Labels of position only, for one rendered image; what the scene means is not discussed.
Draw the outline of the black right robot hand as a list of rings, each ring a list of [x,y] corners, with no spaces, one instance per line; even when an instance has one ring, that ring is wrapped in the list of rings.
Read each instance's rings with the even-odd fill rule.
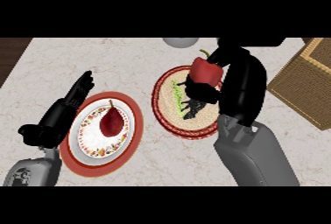
[[[220,114],[249,127],[264,103],[266,70],[245,47],[276,47],[285,38],[217,38],[217,49],[206,58],[221,67],[221,81],[215,87],[195,83],[186,76],[186,95],[199,102],[218,104]]]

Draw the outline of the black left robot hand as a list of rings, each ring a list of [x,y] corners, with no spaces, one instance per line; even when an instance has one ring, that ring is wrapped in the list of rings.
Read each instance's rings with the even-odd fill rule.
[[[62,143],[75,119],[78,108],[94,87],[91,72],[85,71],[74,83],[66,96],[50,106],[38,124],[25,124],[17,129],[23,143],[29,146],[54,148]]]

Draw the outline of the red bell pepper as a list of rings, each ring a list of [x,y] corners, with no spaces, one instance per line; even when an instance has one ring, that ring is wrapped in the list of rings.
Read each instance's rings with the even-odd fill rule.
[[[195,83],[205,83],[214,88],[221,81],[223,68],[211,64],[206,59],[196,57],[190,65],[189,77]]]

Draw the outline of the brown wicker basket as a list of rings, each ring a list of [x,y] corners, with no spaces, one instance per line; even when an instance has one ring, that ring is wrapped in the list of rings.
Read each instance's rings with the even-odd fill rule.
[[[331,129],[331,38],[310,39],[267,91],[320,130]]]

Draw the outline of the round red placemat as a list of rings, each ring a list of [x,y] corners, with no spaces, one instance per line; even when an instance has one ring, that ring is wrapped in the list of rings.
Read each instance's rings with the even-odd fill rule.
[[[115,136],[105,136],[99,122],[109,108],[118,110],[124,124]],[[82,102],[65,140],[59,145],[68,169],[82,177],[113,172],[130,160],[139,147],[143,117],[134,100],[119,92],[91,95]]]

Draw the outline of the white floral-rimmed plate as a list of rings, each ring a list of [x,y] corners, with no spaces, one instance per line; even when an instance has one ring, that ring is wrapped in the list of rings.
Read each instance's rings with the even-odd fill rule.
[[[121,132],[105,137],[99,122],[113,104],[122,120]],[[74,158],[90,166],[105,165],[124,153],[134,134],[134,115],[128,104],[118,99],[100,99],[91,102],[76,114],[68,134],[68,146]]]

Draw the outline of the dark red pear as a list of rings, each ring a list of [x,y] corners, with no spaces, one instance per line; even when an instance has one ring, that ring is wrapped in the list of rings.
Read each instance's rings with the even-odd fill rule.
[[[103,136],[113,137],[121,132],[122,126],[124,126],[124,120],[121,114],[113,104],[110,104],[107,113],[103,115],[99,122],[99,129]]]

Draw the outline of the grey round bowl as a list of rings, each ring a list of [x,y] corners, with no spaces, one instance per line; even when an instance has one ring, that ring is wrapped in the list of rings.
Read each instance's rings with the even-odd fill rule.
[[[198,38],[164,38],[162,41],[174,48],[187,48],[195,45]]]

